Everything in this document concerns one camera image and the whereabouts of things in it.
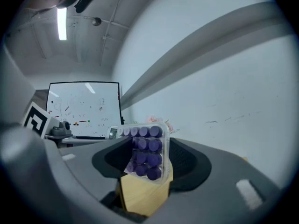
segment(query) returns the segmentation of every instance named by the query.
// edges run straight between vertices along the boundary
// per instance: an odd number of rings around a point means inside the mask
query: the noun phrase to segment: ceiling
[[[149,0],[94,0],[81,14],[67,11],[67,41],[60,41],[57,9],[33,14],[23,9],[7,31],[5,43],[21,70],[32,63],[66,56],[75,63],[112,68],[126,33]],[[99,17],[102,24],[92,25]]]

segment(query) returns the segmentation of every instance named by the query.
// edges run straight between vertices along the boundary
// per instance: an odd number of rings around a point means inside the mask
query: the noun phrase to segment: fluorescent light
[[[66,40],[66,11],[67,8],[57,9],[57,25],[60,40]]]
[[[55,97],[59,97],[59,95],[55,94],[55,93],[52,92],[52,91],[49,91],[49,93],[50,93],[51,95],[54,95]]]
[[[91,87],[91,85],[90,85],[89,83],[85,83],[85,86],[90,90],[90,92],[91,92],[92,94],[95,94],[93,88]]]

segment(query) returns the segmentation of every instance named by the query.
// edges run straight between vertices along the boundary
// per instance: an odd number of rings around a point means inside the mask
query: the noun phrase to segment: desk
[[[127,211],[151,216],[168,198],[169,183],[173,179],[170,164],[169,178],[161,185],[146,182],[132,175],[121,178]]]

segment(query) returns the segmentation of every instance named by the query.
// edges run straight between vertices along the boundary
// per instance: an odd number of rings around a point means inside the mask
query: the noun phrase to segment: whiteboard frame
[[[118,105],[120,109],[120,117],[121,117],[121,124],[124,124],[124,119],[121,115],[121,99],[120,99],[120,83],[119,82],[109,82],[109,81],[68,81],[68,82],[53,82],[50,83],[49,89],[48,89],[48,96],[47,96],[47,103],[46,103],[46,110],[48,106],[48,98],[49,98],[49,91],[52,84],[65,84],[65,83],[111,83],[111,84],[117,84],[118,85]]]

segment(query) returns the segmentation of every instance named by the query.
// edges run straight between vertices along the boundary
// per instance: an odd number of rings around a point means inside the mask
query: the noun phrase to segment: whiteboard
[[[121,125],[119,83],[51,83],[46,109],[68,121],[74,136],[105,137],[110,126]]]

